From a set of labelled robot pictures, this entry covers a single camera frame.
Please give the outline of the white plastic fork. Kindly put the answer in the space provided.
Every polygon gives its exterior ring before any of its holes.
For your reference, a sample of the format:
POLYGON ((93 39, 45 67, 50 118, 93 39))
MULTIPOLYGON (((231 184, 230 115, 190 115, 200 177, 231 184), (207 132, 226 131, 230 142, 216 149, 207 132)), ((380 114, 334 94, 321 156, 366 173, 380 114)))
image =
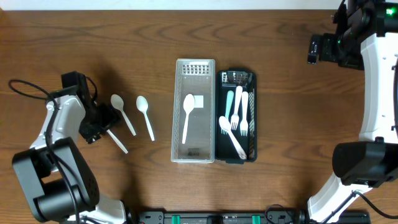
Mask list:
POLYGON ((227 92, 226 108, 225 108, 225 113, 224 113, 224 116, 226 117, 226 119, 229 119, 229 114, 230 114, 230 111, 231 111, 233 98, 234 98, 234 91, 229 90, 227 92))
POLYGON ((235 98, 234 98, 234 113, 231 116, 231 129, 232 130, 236 130, 238 127, 238 123, 239 123, 238 110, 239 110, 239 105, 241 102, 242 93, 243 93, 242 86, 237 86, 236 91, 235 91, 235 98))
POLYGON ((241 103, 242 103, 242 120, 239 125, 240 132, 242 136, 248 135, 248 121, 247 121, 247 113, 248 113, 248 92, 244 91, 241 96, 241 103))

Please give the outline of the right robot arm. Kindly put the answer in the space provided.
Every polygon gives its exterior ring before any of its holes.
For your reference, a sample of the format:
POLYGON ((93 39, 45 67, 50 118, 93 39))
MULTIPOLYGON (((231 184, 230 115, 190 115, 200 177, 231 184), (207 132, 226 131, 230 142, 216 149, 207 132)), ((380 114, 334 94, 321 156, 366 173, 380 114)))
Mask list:
POLYGON ((313 35, 308 63, 364 72, 364 115, 356 142, 338 144, 333 173, 307 202, 305 223, 364 223, 348 207, 397 178, 397 2, 342 1, 334 33, 313 35))

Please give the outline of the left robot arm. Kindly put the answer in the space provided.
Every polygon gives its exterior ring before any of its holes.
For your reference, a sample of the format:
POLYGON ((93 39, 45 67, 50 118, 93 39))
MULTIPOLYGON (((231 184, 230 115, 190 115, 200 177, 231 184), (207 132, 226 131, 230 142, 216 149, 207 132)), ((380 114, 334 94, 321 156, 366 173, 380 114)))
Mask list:
POLYGON ((34 218, 59 223, 134 223, 122 200, 100 193, 76 146, 81 136, 99 140, 120 120, 116 110, 97 104, 91 79, 79 72, 61 76, 62 89, 43 98, 47 115, 37 139, 12 158, 12 166, 34 218))

